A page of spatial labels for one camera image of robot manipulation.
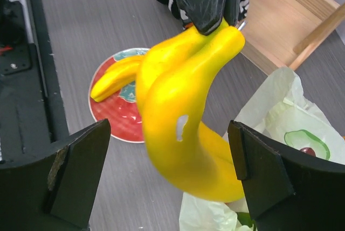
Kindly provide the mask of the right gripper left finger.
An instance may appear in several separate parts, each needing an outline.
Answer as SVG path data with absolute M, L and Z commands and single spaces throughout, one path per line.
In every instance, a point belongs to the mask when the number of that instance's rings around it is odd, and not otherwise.
M 110 135 L 105 119 L 33 151 L 1 138 L 1 230 L 89 230 Z

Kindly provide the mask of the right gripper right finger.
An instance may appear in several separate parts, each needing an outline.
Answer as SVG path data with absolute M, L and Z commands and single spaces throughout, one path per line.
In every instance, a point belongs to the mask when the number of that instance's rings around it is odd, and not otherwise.
M 231 121 L 234 168 L 258 230 L 344 230 L 344 165 Z

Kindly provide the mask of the pale yellow plastic bag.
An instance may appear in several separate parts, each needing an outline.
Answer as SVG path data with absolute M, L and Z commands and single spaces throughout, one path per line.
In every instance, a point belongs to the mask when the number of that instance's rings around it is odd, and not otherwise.
M 344 230 L 344 138 L 293 70 L 270 74 L 224 139 L 245 198 L 184 194 L 180 230 Z

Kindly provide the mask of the fake yellow bananas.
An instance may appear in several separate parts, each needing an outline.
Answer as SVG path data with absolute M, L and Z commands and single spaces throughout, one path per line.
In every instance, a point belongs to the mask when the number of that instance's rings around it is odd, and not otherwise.
M 144 55 L 126 57 L 109 66 L 91 89 L 91 98 L 101 102 L 136 79 Z
M 136 77 L 136 100 L 148 156 L 172 185 L 195 197 L 244 197 L 227 141 L 202 122 L 217 73 L 244 47 L 227 22 L 204 36 L 195 27 L 154 45 Z

